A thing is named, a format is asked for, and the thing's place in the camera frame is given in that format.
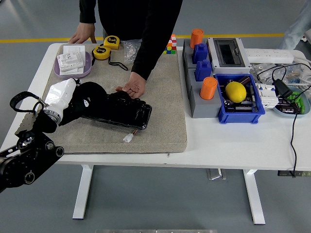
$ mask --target yellow lemon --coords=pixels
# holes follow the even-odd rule
[[[238,82],[230,82],[225,87],[225,92],[229,98],[234,103],[242,102],[246,97],[246,89],[245,87]]]

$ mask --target orange cylinder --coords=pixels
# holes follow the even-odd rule
[[[211,100],[214,97],[217,88],[217,79],[206,77],[203,80],[200,96],[204,100]]]
[[[190,47],[194,49],[194,45],[200,44],[203,40],[203,30],[199,28],[195,28],[191,33]]]

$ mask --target blue plastic block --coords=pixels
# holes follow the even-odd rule
[[[262,106],[261,99],[256,88],[256,84],[254,78],[250,74],[215,74],[215,78],[218,80],[217,89],[219,91],[220,100],[222,102],[222,106],[220,108],[218,119],[219,123],[226,124],[226,123],[251,123],[257,124],[258,119],[261,115],[265,114],[265,110]],[[250,85],[253,86],[254,89],[254,97],[258,111],[257,112],[226,112],[225,106],[223,102],[223,97],[220,89],[220,85],[226,85],[228,80],[238,81],[241,78],[249,76],[251,79]]]
[[[196,64],[196,69],[195,69],[195,80],[197,82],[201,82],[204,80],[206,77],[211,77],[212,75],[212,66],[210,64],[210,61],[208,60],[203,60],[199,61]]]
[[[199,61],[205,60],[207,58],[207,55],[208,55],[207,44],[200,43],[194,45],[192,63],[197,64]]]

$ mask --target yellow floor line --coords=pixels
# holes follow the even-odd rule
[[[204,37],[282,37],[283,33],[268,34],[205,34]],[[191,38],[191,35],[176,35],[178,39]],[[102,37],[96,37],[96,40],[104,40]],[[0,40],[0,43],[30,43],[30,42],[67,42],[69,38],[38,38],[38,39],[7,39]]]

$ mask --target human hand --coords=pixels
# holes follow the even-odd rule
[[[131,72],[130,79],[125,86],[117,86],[116,91],[125,91],[132,99],[139,98],[145,92],[146,80],[135,72]]]
[[[69,44],[82,44],[91,38],[93,44],[96,44],[94,23],[79,23],[77,31],[69,39]]]

